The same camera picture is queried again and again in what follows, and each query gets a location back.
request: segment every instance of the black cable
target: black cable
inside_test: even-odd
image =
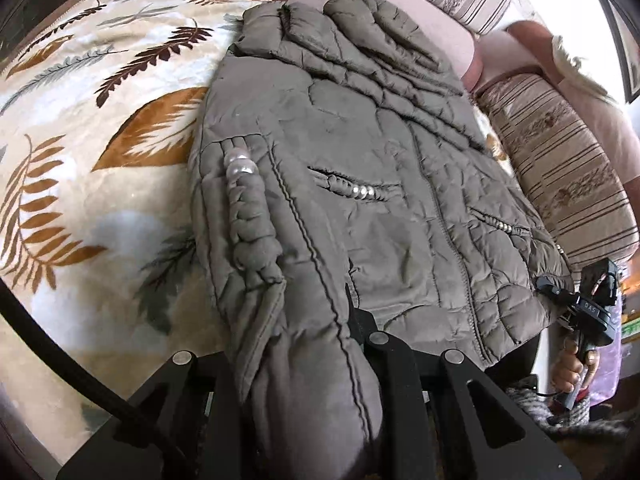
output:
[[[2,280],[0,280],[0,314],[31,351],[65,383],[124,424],[139,429],[146,438],[158,446],[166,459],[185,468],[186,473],[193,473],[193,468],[182,451],[142,413],[108,389],[60,348],[35,322]]]

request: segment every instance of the leaf print blanket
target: leaf print blanket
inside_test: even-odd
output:
[[[129,396],[172,353],[221,349],[186,161],[200,102],[262,0],[82,0],[0,74],[0,277]],[[0,318],[0,383],[65,462],[106,416]]]

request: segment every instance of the hand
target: hand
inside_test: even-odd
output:
[[[558,359],[551,368],[551,384],[558,392],[570,394],[584,369],[584,365],[578,360],[576,354],[578,345],[576,342],[567,338],[564,340],[564,349],[558,354]],[[600,364],[600,353],[597,350],[587,352],[586,363],[587,375],[582,382],[580,389],[589,386]]]

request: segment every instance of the pearl bead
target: pearl bead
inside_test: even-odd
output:
[[[247,150],[243,150],[242,148],[231,148],[225,154],[225,168],[228,168],[233,161],[241,160],[243,158],[251,159]]]
[[[243,173],[258,173],[258,166],[250,158],[238,158],[231,162],[226,168],[226,179],[231,184],[235,182]]]

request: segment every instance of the gray quilted jacket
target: gray quilted jacket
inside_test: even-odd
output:
[[[197,127],[192,216],[275,478],[373,467],[382,407],[347,294],[414,349],[482,368],[555,319],[532,280],[572,286],[566,262],[483,145],[449,61],[392,4],[244,14]],[[233,147],[258,172],[228,186]]]

